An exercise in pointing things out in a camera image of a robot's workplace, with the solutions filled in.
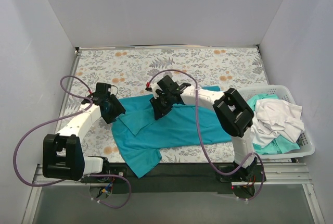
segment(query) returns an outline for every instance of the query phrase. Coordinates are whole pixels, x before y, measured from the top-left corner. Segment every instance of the purple cable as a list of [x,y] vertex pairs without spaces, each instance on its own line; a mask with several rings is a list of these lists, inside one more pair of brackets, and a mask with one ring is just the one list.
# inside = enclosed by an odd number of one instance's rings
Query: purple cable
[[125,201],[123,204],[121,204],[120,206],[112,206],[112,205],[110,205],[110,204],[108,204],[108,203],[106,203],[106,202],[102,202],[102,201],[99,200],[98,198],[94,198],[94,197],[93,197],[93,199],[94,199],[95,201],[97,201],[97,202],[99,202],[99,203],[102,203],[103,205],[108,206],[108,207],[113,208],[113,209],[121,208],[121,207],[125,206],[127,202],[129,202],[129,200],[130,200],[130,198],[131,198],[131,194],[132,194],[132,187],[131,187],[131,184],[130,184],[130,182],[128,181],[128,179],[126,179],[125,177],[122,177],[122,176],[117,176],[117,175],[90,175],[90,176],[91,176],[91,177],[116,177],[116,178],[120,178],[120,179],[124,180],[124,181],[127,183],[127,185],[129,186],[129,195],[128,195],[126,201]]
[[[79,95],[75,95],[73,93],[71,93],[70,91],[68,91],[64,85],[62,84],[63,80],[66,79],[66,78],[75,78],[77,80],[79,80],[84,86],[87,87],[88,91],[91,91],[89,86],[84,82],[82,81],[80,78],[76,77],[76,76],[64,76],[63,78],[61,78],[60,80],[60,86],[61,88],[69,95],[71,96],[74,96],[76,98],[80,98],[80,99],[87,99],[89,100],[90,104],[84,109],[84,111],[90,109],[93,105],[93,101],[89,98],[89,97],[85,97],[85,96],[79,96]],[[56,121],[60,121],[60,120],[64,120],[66,118],[70,118],[70,117],[73,117],[73,116],[77,116],[81,113],[83,113],[84,111],[79,111],[79,112],[76,112],[76,113],[73,113],[73,114],[70,114],[68,116],[63,116],[63,117],[59,117],[59,118],[56,118],[56,119],[53,119],[53,120],[50,120],[50,121],[47,121],[47,122],[44,122],[44,123],[41,123],[39,125],[37,125],[36,127],[32,128],[31,130],[29,130],[27,133],[24,134],[24,136],[22,136],[22,138],[20,139],[20,141],[18,142],[18,144],[16,145],[15,147],[15,150],[14,150],[14,155],[13,155],[13,158],[12,158],[12,163],[13,163],[13,166],[14,166],[14,171],[15,171],[15,174],[16,176],[19,178],[19,180],[21,182],[23,182],[25,185],[28,185],[28,186],[50,186],[50,185],[54,185],[58,182],[61,182],[61,181],[64,181],[64,180],[58,180],[58,181],[53,181],[53,182],[49,182],[49,183],[44,183],[44,184],[33,184],[33,183],[30,183],[28,181],[26,181],[20,174],[18,168],[17,168],[17,152],[22,144],[22,142],[25,140],[25,138],[31,134],[33,131],[35,131],[36,129],[39,129],[40,127],[43,127],[45,125],[48,125],[50,123],[53,123],[53,122],[56,122]]]
[[167,71],[177,71],[179,73],[182,73],[182,74],[185,74],[186,76],[190,77],[194,82],[195,82],[195,85],[196,85],[196,91],[195,91],[195,97],[196,97],[196,102],[195,102],[195,115],[196,115],[196,127],[197,127],[197,132],[198,132],[198,138],[199,138],[199,142],[200,142],[200,146],[202,148],[202,151],[208,161],[208,163],[212,166],[212,168],[215,170],[216,173],[218,173],[219,175],[222,175],[222,176],[230,176],[230,175],[233,175],[234,173],[236,173],[241,167],[242,165],[246,162],[246,160],[251,156],[251,155],[255,155],[256,157],[258,157],[260,163],[261,163],[261,166],[262,166],[262,171],[263,171],[263,176],[262,176],[262,183],[258,189],[258,192],[257,194],[255,194],[253,197],[249,198],[248,200],[252,200],[254,199],[258,193],[261,191],[262,189],[262,185],[264,183],[264,178],[265,178],[265,171],[264,171],[264,165],[263,165],[263,162],[262,162],[262,159],[259,157],[259,155],[257,153],[250,153],[248,154],[244,160],[238,165],[238,167],[236,167],[233,171],[231,172],[228,172],[228,173],[223,173],[221,171],[219,171],[213,164],[213,162],[211,161],[211,159],[209,158],[208,154],[207,154],[207,151],[204,147],[204,144],[203,144],[203,141],[202,141],[202,137],[201,137],[201,133],[200,133],[200,124],[199,124],[199,115],[198,115],[198,82],[197,80],[192,77],[191,75],[189,75],[188,73],[186,72],[183,72],[181,70],[178,70],[178,69],[166,69],[166,70],[163,70],[163,71],[160,71],[158,73],[156,73],[149,81],[149,84],[151,84],[152,80],[159,74],[161,73],[164,73],[164,72],[167,72]]

